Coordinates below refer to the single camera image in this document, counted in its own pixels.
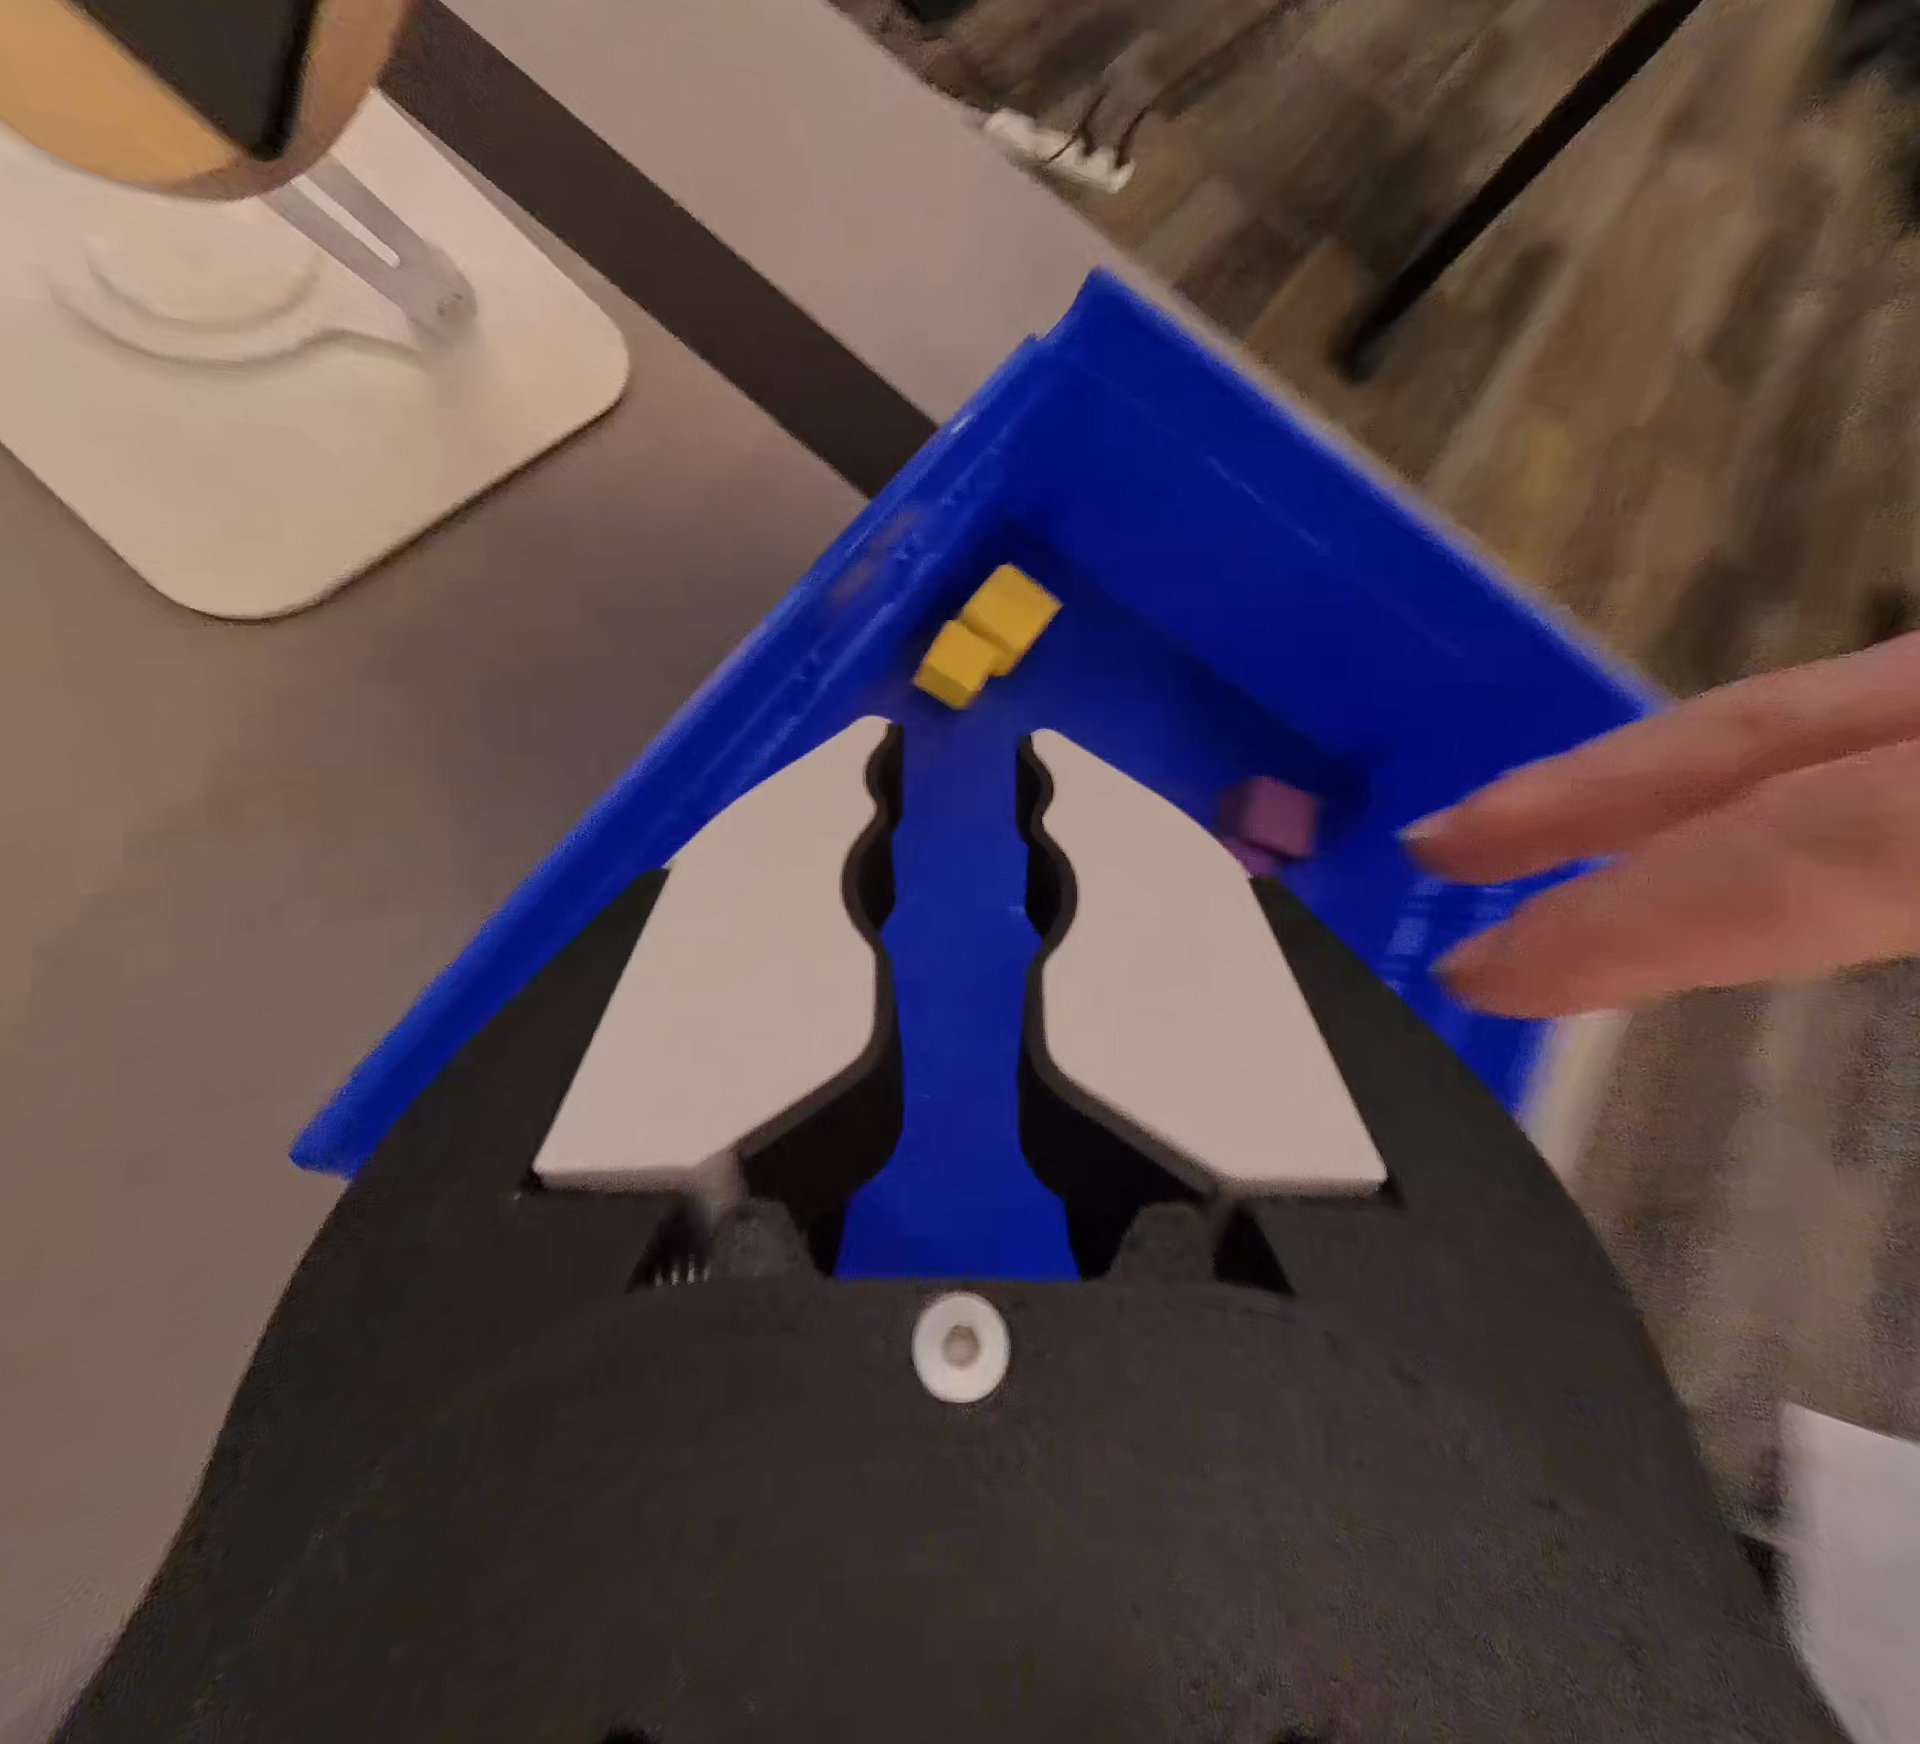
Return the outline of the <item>white power strip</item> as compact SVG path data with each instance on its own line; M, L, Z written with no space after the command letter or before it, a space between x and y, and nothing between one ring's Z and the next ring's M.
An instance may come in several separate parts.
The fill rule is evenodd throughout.
M1084 131L1042 124L1014 109L988 113L978 131L1010 163L1073 189L1112 197L1124 192L1137 174L1131 159L1120 157L1114 147L1091 142Z

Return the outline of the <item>yellow wooden cube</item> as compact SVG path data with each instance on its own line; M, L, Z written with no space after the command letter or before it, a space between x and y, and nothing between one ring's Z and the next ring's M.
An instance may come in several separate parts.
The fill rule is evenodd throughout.
M1060 602L1019 565L999 565L971 593L958 622L995 652L1009 675L1060 614Z
M967 712L1002 674L1002 649L963 620L948 620L921 656L911 686L924 698Z

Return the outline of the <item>wooden document stand white base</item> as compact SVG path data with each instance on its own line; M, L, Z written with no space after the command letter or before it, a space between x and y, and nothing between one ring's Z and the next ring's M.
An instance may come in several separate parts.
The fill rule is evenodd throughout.
M320 605L626 391L377 91L411 9L2 0L4 452L175 605Z

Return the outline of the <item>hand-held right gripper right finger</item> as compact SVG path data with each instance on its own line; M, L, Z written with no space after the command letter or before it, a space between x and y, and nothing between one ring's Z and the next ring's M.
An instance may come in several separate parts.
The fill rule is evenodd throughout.
M1104 1276L1137 1217L1204 1228L1388 1186L1251 876L1187 812L1054 727L1020 741L1020 1156Z

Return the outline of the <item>blue plastic bin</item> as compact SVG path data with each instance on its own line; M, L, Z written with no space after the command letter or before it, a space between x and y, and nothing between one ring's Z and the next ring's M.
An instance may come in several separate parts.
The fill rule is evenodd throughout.
M914 690L1002 562L1060 614L967 712ZM1434 960L1521 887L1445 888L1398 834L1626 723L1650 692L1445 526L1114 277L1092 275L933 434L664 723L296 1135L354 1177L505 1003L643 870L763 775L876 714L904 727L896 1156L851 1202L854 1276L1068 1276L1065 1209L1019 1150L1016 744L1066 731L1209 821L1272 773L1325 836L1283 872L1527 1116L1557 1027L1477 1014Z

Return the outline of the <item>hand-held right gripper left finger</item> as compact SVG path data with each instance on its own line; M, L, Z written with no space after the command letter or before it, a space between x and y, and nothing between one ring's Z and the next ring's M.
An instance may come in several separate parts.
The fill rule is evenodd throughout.
M894 966L904 731L857 718L696 831L533 1159L553 1192L778 1203L831 1276L904 1123Z

